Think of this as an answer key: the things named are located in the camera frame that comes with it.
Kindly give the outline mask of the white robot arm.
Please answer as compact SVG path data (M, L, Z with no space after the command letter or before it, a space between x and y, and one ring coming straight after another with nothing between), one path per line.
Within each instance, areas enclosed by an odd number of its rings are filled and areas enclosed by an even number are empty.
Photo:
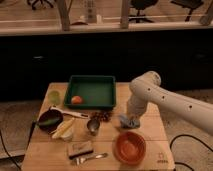
M160 87L161 77L155 71L148 71L134 78L129 89L127 113L141 117L149 102L170 110L213 136L213 104L180 95Z

